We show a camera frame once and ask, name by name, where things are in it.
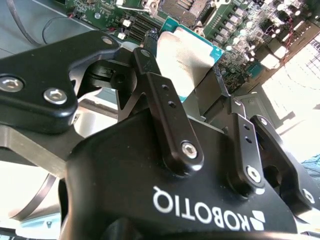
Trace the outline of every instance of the screw hole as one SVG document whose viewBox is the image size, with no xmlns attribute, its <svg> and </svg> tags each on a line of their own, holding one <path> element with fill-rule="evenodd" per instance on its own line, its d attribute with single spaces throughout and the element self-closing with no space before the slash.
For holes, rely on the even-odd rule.
<svg viewBox="0 0 320 240">
<path fill-rule="evenodd" d="M 245 137 L 245 140 L 246 140 L 248 143 L 252 144 L 252 141 L 251 141 L 250 138 L 248 138 L 247 136 Z"/>
<path fill-rule="evenodd" d="M 167 85 L 162 85 L 162 88 L 163 88 L 163 90 L 165 90 L 165 91 L 169 91 L 169 87 L 167 86 Z"/>
<path fill-rule="evenodd" d="M 168 104 L 173 109 L 175 109 L 177 107 L 177 105 L 173 101 L 168 101 Z"/>
</svg>

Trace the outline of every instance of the gray metal surface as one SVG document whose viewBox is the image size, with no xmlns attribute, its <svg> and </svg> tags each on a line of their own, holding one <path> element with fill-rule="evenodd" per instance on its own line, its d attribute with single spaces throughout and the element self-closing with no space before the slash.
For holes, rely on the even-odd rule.
<svg viewBox="0 0 320 240">
<path fill-rule="evenodd" d="M 65 177 L 64 160 L 9 126 L 0 125 L 0 147 L 10 149 L 60 179 Z"/>
<path fill-rule="evenodd" d="M 15 0 L 16 9 L 28 33 L 42 43 L 41 33 L 45 24 L 52 18 L 63 17 L 64 8 L 52 0 Z M 0 58 L 17 54 L 34 48 L 18 29 L 6 1 L 0 0 Z M 66 39 L 90 31 L 74 20 L 56 19 L 46 31 L 49 43 Z"/>
</svg>

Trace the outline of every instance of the electronic component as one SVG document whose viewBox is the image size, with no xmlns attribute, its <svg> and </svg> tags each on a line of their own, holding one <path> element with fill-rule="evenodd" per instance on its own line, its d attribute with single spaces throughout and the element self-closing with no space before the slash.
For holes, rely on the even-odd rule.
<svg viewBox="0 0 320 240">
<path fill-rule="evenodd" d="M 259 7 L 262 7 L 265 3 L 265 0 L 252 0 L 255 4 L 257 4 Z"/>
<path fill-rule="evenodd" d="M 283 11 L 286 7 L 286 5 L 280 1 L 280 0 L 274 0 L 272 5 L 278 10 L 278 11 Z"/>
<path fill-rule="evenodd" d="M 131 25 L 131 21 L 128 19 L 124 19 L 122 25 L 128 28 Z"/>
<path fill-rule="evenodd" d="M 211 52 L 220 50 L 213 48 L 181 26 L 159 36 L 156 61 L 162 76 L 171 79 L 180 97 L 187 97 L 213 67 Z"/>
<path fill-rule="evenodd" d="M 242 17 L 243 15 L 245 15 L 245 11 L 242 10 L 240 7 L 238 6 L 234 6 L 233 7 L 233 11 L 235 14 L 237 14 L 238 16 Z"/>
<path fill-rule="evenodd" d="M 180 39 L 183 39 L 183 41 L 186 41 L 183 38 L 183 35 L 185 35 L 185 32 L 188 32 L 189 35 L 192 35 L 194 37 L 196 37 L 198 40 L 202 41 L 205 46 L 206 46 L 206 51 L 207 50 L 211 50 L 210 52 L 210 57 L 213 58 L 213 62 L 216 63 L 221 56 L 223 55 L 224 51 L 222 49 L 220 49 L 219 47 L 215 46 L 212 44 L 212 42 L 208 41 L 207 39 L 199 36 L 198 34 L 194 33 L 192 30 L 190 30 L 189 28 L 187 28 L 186 26 L 184 26 L 183 24 L 179 24 L 177 21 L 175 21 L 174 19 L 172 19 L 171 17 L 168 17 L 161 30 L 160 30 L 160 34 L 163 34 L 164 32 L 171 32 L 171 33 L 175 33 L 175 34 L 179 34 L 179 33 L 183 33 L 179 36 Z"/>
<path fill-rule="evenodd" d="M 231 22 L 233 22 L 234 24 L 238 24 L 238 23 L 240 23 L 240 18 L 239 17 L 237 17 L 236 15 L 234 15 L 234 14 L 232 14 L 232 13 L 229 13 L 228 14 L 228 18 L 229 18 L 229 20 L 231 21 Z"/>
<path fill-rule="evenodd" d="M 254 50 L 256 48 L 256 44 L 253 41 L 248 42 L 249 48 Z"/>
<path fill-rule="evenodd" d="M 299 16 L 301 14 L 301 10 L 299 10 L 298 8 L 296 8 L 293 5 L 289 5 L 288 6 L 288 10 L 294 15 L 294 16 Z"/>
<path fill-rule="evenodd" d="M 276 58 L 267 47 L 262 46 L 255 52 L 256 59 L 267 69 L 277 69 L 280 67 L 280 61 Z"/>
<path fill-rule="evenodd" d="M 256 77 L 258 77 L 258 75 L 262 72 L 263 69 L 263 66 L 258 61 L 255 61 L 247 69 L 247 72 L 251 75 L 251 78 L 255 79 Z"/>
<path fill-rule="evenodd" d="M 159 32 L 161 28 L 160 25 L 140 14 L 137 14 L 136 17 L 131 16 L 128 21 L 130 21 L 131 24 L 124 33 L 139 44 L 144 40 L 147 31 L 156 29 L 157 32 Z"/>
<path fill-rule="evenodd" d="M 278 59 L 284 58 L 287 53 L 286 47 L 277 39 L 273 39 L 267 46 Z"/>
<path fill-rule="evenodd" d="M 233 25 L 231 22 L 227 20 L 223 21 L 223 25 L 229 30 L 234 30 L 236 28 L 235 25 Z"/>
<path fill-rule="evenodd" d="M 290 30 L 289 29 L 284 29 L 283 31 L 280 32 L 278 35 L 278 39 L 282 42 L 285 42 L 288 40 L 290 36 Z"/>
<path fill-rule="evenodd" d="M 221 68 L 220 73 L 221 73 L 221 75 L 226 75 L 227 70 L 225 68 Z"/>
<path fill-rule="evenodd" d="M 233 36 L 231 39 L 233 45 L 237 45 L 240 42 L 240 38 L 238 36 Z"/>
<path fill-rule="evenodd" d="M 255 55 L 256 55 L 256 53 L 254 52 L 254 51 L 249 51 L 249 53 L 250 53 L 250 55 L 252 56 L 252 57 L 254 57 Z"/>
<path fill-rule="evenodd" d="M 227 50 L 227 51 L 231 51 L 232 50 L 232 46 L 229 43 L 226 43 L 224 45 L 224 49 Z"/>
<path fill-rule="evenodd" d="M 277 34 L 275 33 L 275 31 L 273 29 L 271 29 L 269 32 L 268 32 L 268 35 L 271 37 L 271 38 L 275 38 L 277 36 Z"/>
<path fill-rule="evenodd" d="M 191 27 L 196 24 L 206 4 L 206 0 L 164 0 L 159 10 Z"/>
<path fill-rule="evenodd" d="M 290 21 L 290 16 L 285 11 L 279 11 L 277 17 L 284 24 L 287 24 Z"/>
<path fill-rule="evenodd" d="M 279 34 L 281 32 L 280 28 L 277 27 L 275 27 L 273 30 L 275 34 Z"/>
<path fill-rule="evenodd" d="M 239 27 L 238 32 L 241 36 L 245 36 L 247 34 L 247 30 L 244 29 L 243 27 Z"/>
<path fill-rule="evenodd" d="M 224 38 L 222 35 L 218 34 L 218 33 L 216 33 L 216 34 L 214 35 L 214 39 L 215 39 L 216 41 L 218 41 L 219 43 L 223 43 L 223 42 L 225 41 L 225 38 Z"/>
<path fill-rule="evenodd" d="M 219 27 L 219 33 L 226 37 L 229 34 L 229 31 L 227 29 L 225 29 L 224 27 Z"/>
<path fill-rule="evenodd" d="M 214 16 L 216 10 L 217 9 L 215 6 L 211 6 L 205 11 L 200 19 L 202 26 L 206 26 L 212 20 L 212 17 Z"/>
<path fill-rule="evenodd" d="M 117 35 L 117 37 L 118 37 L 119 39 L 123 40 L 123 39 L 125 39 L 126 34 L 125 34 L 124 32 L 119 32 L 118 35 Z"/>
<path fill-rule="evenodd" d="M 247 62 L 250 62 L 250 57 L 248 54 L 245 53 L 243 56 Z"/>
<path fill-rule="evenodd" d="M 211 40 L 212 45 L 219 47 L 220 43 L 215 41 L 215 40 Z"/>
<path fill-rule="evenodd" d="M 268 18 L 262 25 L 261 25 L 261 30 L 265 34 L 269 34 L 269 32 L 274 28 L 274 23 Z"/>
<path fill-rule="evenodd" d="M 254 22 L 252 20 L 250 20 L 250 19 L 247 19 L 247 20 L 244 21 L 244 25 L 245 25 L 245 27 L 247 29 L 251 29 L 253 27 L 253 25 L 254 25 Z"/>
</svg>

